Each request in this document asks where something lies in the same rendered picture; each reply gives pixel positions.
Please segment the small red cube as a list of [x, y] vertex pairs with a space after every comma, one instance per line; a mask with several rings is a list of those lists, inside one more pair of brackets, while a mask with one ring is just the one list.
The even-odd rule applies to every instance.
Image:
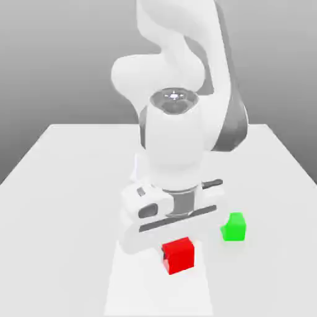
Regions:
[[195, 250], [188, 237], [164, 243], [162, 252], [163, 265], [170, 275], [194, 267]]

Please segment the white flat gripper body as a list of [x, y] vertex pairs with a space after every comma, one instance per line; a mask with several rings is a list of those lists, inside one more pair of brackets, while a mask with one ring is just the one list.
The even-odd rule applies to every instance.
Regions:
[[215, 229], [228, 216], [228, 201], [219, 199], [216, 204], [193, 212], [187, 217], [166, 218], [152, 224], [124, 226], [119, 245], [127, 254], [136, 254], [163, 244], [188, 237], [199, 240]]

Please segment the small green cube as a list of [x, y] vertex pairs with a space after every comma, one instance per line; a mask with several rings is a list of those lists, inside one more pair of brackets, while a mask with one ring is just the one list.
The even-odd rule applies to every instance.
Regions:
[[232, 212], [228, 221], [220, 228], [224, 241], [244, 241], [246, 235], [246, 220], [242, 212]]

